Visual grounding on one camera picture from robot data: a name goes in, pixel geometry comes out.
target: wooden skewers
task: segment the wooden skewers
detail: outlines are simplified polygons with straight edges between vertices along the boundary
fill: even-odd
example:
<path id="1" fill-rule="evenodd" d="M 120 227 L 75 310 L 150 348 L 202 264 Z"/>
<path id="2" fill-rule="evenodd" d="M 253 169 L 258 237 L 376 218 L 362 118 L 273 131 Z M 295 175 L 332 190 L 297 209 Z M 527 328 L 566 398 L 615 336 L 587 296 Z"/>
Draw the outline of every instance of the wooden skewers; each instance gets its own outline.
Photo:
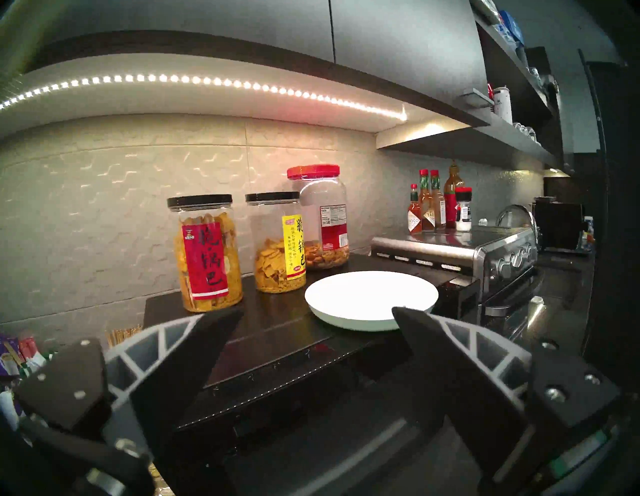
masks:
<path id="1" fill-rule="evenodd" d="M 135 333 L 142 331 L 142 326 L 132 327 L 130 329 L 116 329 L 115 331 L 105 331 L 109 348 L 113 348 L 117 344 L 123 342 L 126 338 L 133 336 Z"/>

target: white plate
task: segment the white plate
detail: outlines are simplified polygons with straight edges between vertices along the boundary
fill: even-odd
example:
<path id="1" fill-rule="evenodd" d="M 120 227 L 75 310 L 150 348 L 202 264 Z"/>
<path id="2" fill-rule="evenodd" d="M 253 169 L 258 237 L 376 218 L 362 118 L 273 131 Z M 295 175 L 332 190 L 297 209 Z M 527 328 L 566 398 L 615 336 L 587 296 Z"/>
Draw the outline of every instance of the white plate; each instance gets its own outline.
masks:
<path id="1" fill-rule="evenodd" d="M 398 272 L 346 272 L 307 288 L 305 299 L 323 321 L 354 331 L 398 329 L 393 307 L 430 312 L 438 290 L 430 282 Z"/>

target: hot sauce bottle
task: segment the hot sauce bottle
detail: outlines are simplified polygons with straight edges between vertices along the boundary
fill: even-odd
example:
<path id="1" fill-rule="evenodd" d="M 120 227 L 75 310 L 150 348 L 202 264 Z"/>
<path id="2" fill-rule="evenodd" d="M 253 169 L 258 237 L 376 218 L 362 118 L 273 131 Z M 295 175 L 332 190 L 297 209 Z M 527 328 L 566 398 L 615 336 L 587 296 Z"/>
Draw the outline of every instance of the hot sauce bottle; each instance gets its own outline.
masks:
<path id="1" fill-rule="evenodd" d="M 433 197 L 429 192 L 429 171 L 420 170 L 420 211 L 422 213 L 422 230 L 432 231 L 436 227 L 436 216 L 433 210 Z"/>
<path id="2" fill-rule="evenodd" d="M 431 171 L 431 197 L 433 199 L 431 205 L 436 214 L 436 227 L 444 227 L 447 221 L 446 206 L 440 191 L 440 174 L 435 169 Z"/>
<path id="3" fill-rule="evenodd" d="M 454 160 L 449 167 L 449 178 L 444 184 L 445 215 L 447 217 L 447 227 L 456 227 L 456 215 L 458 213 L 456 201 L 456 188 L 463 187 L 465 182 L 458 175 L 458 165 Z"/>
<path id="4" fill-rule="evenodd" d="M 422 214 L 420 213 L 420 202 L 418 201 L 418 185 L 411 185 L 411 202 L 409 203 L 409 211 L 407 212 L 407 225 L 409 233 L 418 234 L 422 232 Z"/>

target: red jar lid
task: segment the red jar lid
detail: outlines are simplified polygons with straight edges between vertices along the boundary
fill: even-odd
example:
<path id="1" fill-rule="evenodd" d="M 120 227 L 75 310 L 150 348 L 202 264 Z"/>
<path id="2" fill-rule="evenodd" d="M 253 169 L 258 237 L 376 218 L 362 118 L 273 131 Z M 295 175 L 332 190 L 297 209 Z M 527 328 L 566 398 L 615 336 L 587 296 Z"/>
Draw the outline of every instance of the red jar lid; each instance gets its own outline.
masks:
<path id="1" fill-rule="evenodd" d="M 289 179 L 319 179 L 321 177 L 337 177 L 340 166 L 335 164 L 299 165 L 287 169 Z"/>

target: plastic jar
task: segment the plastic jar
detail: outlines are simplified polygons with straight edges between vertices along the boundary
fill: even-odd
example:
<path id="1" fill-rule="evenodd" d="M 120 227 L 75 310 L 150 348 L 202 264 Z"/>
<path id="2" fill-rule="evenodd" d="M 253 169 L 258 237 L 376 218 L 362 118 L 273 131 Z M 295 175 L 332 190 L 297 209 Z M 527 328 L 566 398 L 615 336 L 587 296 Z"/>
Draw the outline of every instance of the plastic jar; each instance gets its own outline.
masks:
<path id="1" fill-rule="evenodd" d="M 471 188 L 456 188 L 456 230 L 471 231 Z"/>
<path id="2" fill-rule="evenodd" d="M 334 164 L 287 170 L 293 188 L 300 192 L 309 270 L 337 267 L 349 259 L 347 189 L 339 175 L 340 166 Z"/>
<path id="3" fill-rule="evenodd" d="M 305 238 L 297 191 L 245 195 L 255 249 L 255 287 L 287 292 L 307 282 Z"/>
<path id="4" fill-rule="evenodd" d="M 190 312 L 230 307 L 243 296 L 231 195 L 178 196 L 173 238 L 182 304 Z"/>

